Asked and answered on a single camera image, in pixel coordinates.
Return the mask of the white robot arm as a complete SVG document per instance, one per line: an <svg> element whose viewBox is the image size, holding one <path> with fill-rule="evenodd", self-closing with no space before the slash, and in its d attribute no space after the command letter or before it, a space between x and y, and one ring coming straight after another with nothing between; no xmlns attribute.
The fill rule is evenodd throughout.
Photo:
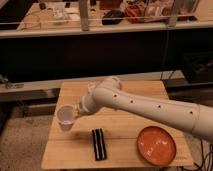
<svg viewBox="0 0 213 171"><path fill-rule="evenodd" d="M80 115L94 114L102 107L127 111L213 143L213 107L127 93L115 76L89 84L77 104Z"/></svg>

